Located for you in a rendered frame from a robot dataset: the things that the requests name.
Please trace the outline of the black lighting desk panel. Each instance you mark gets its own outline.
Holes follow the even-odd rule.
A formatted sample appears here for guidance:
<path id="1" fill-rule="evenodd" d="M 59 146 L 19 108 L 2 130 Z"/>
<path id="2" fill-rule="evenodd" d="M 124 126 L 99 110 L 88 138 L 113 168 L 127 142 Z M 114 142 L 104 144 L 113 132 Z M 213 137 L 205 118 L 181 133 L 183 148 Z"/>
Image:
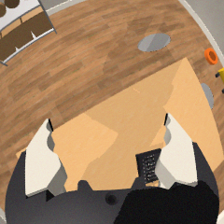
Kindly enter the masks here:
<path id="1" fill-rule="evenodd" d="M 138 177 L 143 176 L 147 183 L 154 183 L 159 180 L 155 175 L 155 166 L 161 154 L 161 148 L 153 149 L 147 152 L 135 154 Z M 155 158 L 155 159 L 154 159 Z"/>

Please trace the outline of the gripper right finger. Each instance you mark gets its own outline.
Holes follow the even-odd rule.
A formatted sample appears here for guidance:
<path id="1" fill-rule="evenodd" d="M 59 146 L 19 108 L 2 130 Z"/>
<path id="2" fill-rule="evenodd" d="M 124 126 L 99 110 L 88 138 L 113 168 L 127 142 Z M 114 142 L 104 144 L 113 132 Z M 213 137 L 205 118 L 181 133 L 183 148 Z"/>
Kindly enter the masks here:
<path id="1" fill-rule="evenodd" d="M 200 150 L 185 130 L 166 113 L 163 147 L 155 167 L 158 187 L 169 189 L 185 199 L 201 224 L 217 224 L 219 194 L 215 176 Z"/>

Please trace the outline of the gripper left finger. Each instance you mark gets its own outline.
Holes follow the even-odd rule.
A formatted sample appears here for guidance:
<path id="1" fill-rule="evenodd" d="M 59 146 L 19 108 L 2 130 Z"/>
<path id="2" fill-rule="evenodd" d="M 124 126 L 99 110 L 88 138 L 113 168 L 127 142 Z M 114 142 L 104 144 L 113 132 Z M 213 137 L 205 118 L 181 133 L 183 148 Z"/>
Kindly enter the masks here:
<path id="1" fill-rule="evenodd" d="M 18 159 L 7 186 L 7 224 L 30 224 L 48 200 L 66 192 L 67 173 L 58 155 L 50 119 L 46 119 Z"/>

